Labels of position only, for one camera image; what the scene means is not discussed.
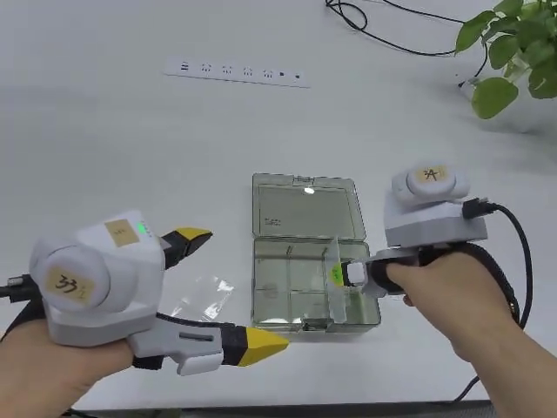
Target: power strip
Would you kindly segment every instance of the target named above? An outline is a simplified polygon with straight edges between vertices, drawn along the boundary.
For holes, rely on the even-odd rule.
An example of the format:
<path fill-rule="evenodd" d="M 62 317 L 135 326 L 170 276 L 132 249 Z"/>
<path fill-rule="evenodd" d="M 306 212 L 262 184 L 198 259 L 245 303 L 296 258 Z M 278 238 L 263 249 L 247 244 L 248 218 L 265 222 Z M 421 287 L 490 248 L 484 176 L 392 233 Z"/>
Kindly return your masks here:
<path fill-rule="evenodd" d="M 168 58 L 164 67 L 164 74 L 167 76 L 309 88 L 302 71 L 275 70 L 251 65 L 235 65 L 181 57 Z"/>

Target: handwritten number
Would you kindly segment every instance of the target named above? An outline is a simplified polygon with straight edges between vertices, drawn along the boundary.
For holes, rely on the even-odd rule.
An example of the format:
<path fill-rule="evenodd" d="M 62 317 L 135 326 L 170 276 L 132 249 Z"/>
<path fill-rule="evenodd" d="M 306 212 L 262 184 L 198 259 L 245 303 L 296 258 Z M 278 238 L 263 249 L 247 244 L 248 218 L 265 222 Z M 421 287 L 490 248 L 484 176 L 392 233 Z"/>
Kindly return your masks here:
<path fill-rule="evenodd" d="M 62 290 L 64 293 L 71 293 L 77 290 L 77 282 L 74 279 L 68 279 L 62 274 L 62 279 L 58 281 L 56 289 Z"/>

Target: plastic bag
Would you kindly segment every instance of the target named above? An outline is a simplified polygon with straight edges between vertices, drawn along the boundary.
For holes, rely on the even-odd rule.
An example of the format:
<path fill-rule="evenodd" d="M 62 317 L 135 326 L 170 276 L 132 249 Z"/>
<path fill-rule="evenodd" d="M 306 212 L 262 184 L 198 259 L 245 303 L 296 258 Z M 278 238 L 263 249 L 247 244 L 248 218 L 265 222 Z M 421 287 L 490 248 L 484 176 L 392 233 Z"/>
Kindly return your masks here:
<path fill-rule="evenodd" d="M 228 281 L 217 276 L 188 280 L 185 295 L 171 316 L 185 320 L 214 321 L 234 290 Z"/>

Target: handwritten label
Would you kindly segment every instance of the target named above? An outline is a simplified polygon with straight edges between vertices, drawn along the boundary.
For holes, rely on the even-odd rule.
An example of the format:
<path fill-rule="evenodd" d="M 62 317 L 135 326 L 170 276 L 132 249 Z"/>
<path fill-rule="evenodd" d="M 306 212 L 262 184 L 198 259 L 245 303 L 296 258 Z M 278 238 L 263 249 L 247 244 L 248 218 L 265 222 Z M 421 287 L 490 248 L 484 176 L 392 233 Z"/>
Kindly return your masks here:
<path fill-rule="evenodd" d="M 128 219 L 113 220 L 104 224 L 116 246 L 128 246 L 139 242 L 138 235 L 128 222 Z"/>
<path fill-rule="evenodd" d="M 87 305 L 93 290 L 95 290 L 95 282 L 54 266 L 48 272 L 46 290 L 74 302 Z"/>
<path fill-rule="evenodd" d="M 416 179 L 420 183 L 428 181 L 443 181 L 448 177 L 445 165 L 434 165 L 432 167 L 424 167 L 416 170 Z"/>

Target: label sticker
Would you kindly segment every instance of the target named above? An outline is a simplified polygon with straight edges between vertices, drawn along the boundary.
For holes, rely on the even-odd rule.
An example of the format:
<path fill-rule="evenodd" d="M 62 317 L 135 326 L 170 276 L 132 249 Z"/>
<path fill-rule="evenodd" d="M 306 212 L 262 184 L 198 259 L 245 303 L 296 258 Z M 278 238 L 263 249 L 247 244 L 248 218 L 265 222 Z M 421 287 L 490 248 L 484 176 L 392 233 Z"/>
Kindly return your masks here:
<path fill-rule="evenodd" d="M 128 246 L 139 242 L 138 235 L 128 222 L 128 219 L 112 220 L 104 224 L 116 246 Z"/>
<path fill-rule="evenodd" d="M 345 281 L 342 279 L 342 266 L 340 263 L 335 264 L 331 269 L 331 272 L 329 272 L 329 278 L 336 286 L 342 287 L 345 285 Z"/>
<path fill-rule="evenodd" d="M 426 183 L 428 181 L 443 181 L 448 177 L 448 173 L 445 165 L 434 165 L 416 170 L 415 176 L 420 183 Z"/>
<path fill-rule="evenodd" d="M 48 292 L 87 305 L 95 290 L 95 282 L 58 266 L 51 268 L 46 279 Z"/>

